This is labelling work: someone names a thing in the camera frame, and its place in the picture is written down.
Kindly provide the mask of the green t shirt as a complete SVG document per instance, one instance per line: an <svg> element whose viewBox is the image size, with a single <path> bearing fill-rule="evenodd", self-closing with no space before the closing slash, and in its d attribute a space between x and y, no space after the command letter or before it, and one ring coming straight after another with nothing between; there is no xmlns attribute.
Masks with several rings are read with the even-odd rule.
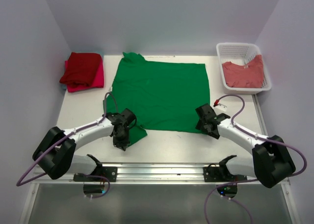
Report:
<svg viewBox="0 0 314 224"><path fill-rule="evenodd" d="M103 102L105 112L131 110L136 125L131 144L147 136L147 130L200 133L195 111L210 102L205 64L148 61L136 53L124 53L112 83L112 96Z"/></svg>

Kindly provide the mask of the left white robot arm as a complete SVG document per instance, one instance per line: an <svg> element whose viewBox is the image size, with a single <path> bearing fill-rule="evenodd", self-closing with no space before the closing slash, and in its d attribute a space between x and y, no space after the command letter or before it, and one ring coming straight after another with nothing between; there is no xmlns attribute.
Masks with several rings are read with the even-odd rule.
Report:
<svg viewBox="0 0 314 224"><path fill-rule="evenodd" d="M123 151L130 145L130 130L137 123L129 109L106 113L90 124L72 129L51 128L33 153L33 160L52 179L67 173L78 179L97 181L107 175L102 163L93 155L79 156L75 151L97 139L111 137L113 145Z"/></svg>

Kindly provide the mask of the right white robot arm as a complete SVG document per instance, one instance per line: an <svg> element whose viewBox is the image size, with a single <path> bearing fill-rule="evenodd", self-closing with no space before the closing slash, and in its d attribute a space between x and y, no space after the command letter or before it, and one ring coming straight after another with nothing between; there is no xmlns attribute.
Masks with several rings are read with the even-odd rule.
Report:
<svg viewBox="0 0 314 224"><path fill-rule="evenodd" d="M209 104L198 107L196 129L214 138L226 138L246 150L251 157L230 155L218 165L204 168L204 174L222 181L236 181L241 176L256 178L265 187L272 188L294 174L296 167L288 149L279 136L268 137L237 125L225 113L216 114Z"/></svg>

